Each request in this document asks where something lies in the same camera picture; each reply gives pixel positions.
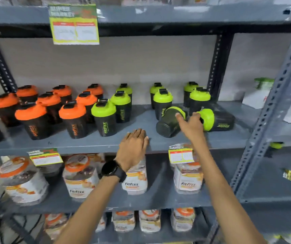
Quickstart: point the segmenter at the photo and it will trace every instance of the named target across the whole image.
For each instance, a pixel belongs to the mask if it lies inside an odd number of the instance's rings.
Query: price tag
[[[50,28],[55,45],[98,45],[95,4],[49,5]]]
[[[184,164],[194,162],[192,148],[168,150],[168,154],[171,164]]]
[[[57,148],[29,151],[28,155],[35,166],[63,163]]]

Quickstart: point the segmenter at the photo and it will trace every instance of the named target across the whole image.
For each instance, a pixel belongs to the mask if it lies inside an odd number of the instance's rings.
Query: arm
[[[188,122],[180,114],[176,118],[199,156],[211,202],[227,244],[266,244],[215,163],[205,140],[200,114],[193,113]]]
[[[115,160],[125,172],[137,165],[144,157],[148,142],[149,138],[145,136],[145,131],[142,129],[128,133],[124,137]],[[118,182],[117,176],[103,177],[70,219],[55,244],[87,244]]]

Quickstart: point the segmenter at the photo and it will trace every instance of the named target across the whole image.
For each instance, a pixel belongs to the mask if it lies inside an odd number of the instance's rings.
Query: left hand
[[[127,172],[143,159],[148,144],[149,137],[146,136],[145,130],[139,128],[132,133],[127,133],[119,144],[116,162]]]

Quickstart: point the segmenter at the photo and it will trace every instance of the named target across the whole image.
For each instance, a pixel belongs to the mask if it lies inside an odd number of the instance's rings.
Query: hand
[[[149,144],[149,137],[139,128],[132,133],[127,133],[119,144],[116,162],[127,172],[132,166],[137,165],[145,156]]]
[[[205,141],[203,124],[200,121],[200,117],[201,115],[199,113],[193,112],[193,115],[189,118],[188,122],[186,122],[181,114],[176,113],[176,119],[181,131],[192,143],[199,138]]]

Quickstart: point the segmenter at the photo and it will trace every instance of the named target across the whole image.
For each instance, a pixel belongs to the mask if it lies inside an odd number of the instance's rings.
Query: shelf rack
[[[280,165],[274,161],[284,161],[282,164],[291,169],[291,164],[286,161],[291,159],[291,148],[284,148],[273,159],[263,157],[270,141],[291,141],[291,124],[283,121],[291,104],[291,45],[262,110],[244,106],[240,102],[217,101],[234,34],[291,32],[291,5],[100,5],[97,13],[100,36],[216,35],[207,89],[212,95],[214,108],[232,113],[236,117],[236,125],[232,131],[207,133],[212,155],[237,198],[262,233],[291,231],[291,219],[286,226],[282,224],[285,221],[284,211],[291,213],[291,182],[280,177]],[[0,7],[0,38],[40,37],[51,37],[46,7]],[[0,84],[5,92],[15,92],[17,89],[1,51]],[[7,138],[0,143],[0,156],[26,155],[32,149],[48,147],[57,147],[60,153],[116,152],[127,130],[144,128],[150,137],[147,150],[148,191],[144,195],[132,197],[127,196],[118,186],[106,210],[193,206],[202,207],[203,214],[200,214],[188,235],[172,232],[169,210],[163,210],[163,228],[157,234],[143,234],[136,228],[133,232],[120,236],[108,224],[105,232],[96,234],[95,241],[92,240],[91,243],[116,243],[122,240],[129,243],[187,240],[205,244],[217,243],[220,229],[207,188],[204,185],[196,195],[178,195],[173,188],[172,170],[167,155],[158,154],[167,151],[169,145],[186,142],[187,139],[181,133],[172,139],[159,136],[155,132],[154,113],[149,106],[133,108],[131,122],[121,125],[118,134],[110,139],[102,138],[96,131],[91,130],[86,138],[71,140],[63,126],[58,125],[55,134],[50,138],[32,141],[21,127],[11,128]],[[278,188],[270,188],[275,181],[279,182]],[[14,214],[74,212],[80,205],[68,197],[64,183],[60,180],[50,181],[50,191],[48,198],[37,206],[18,207],[11,201],[0,202],[0,216],[28,244],[36,242],[13,219]]]

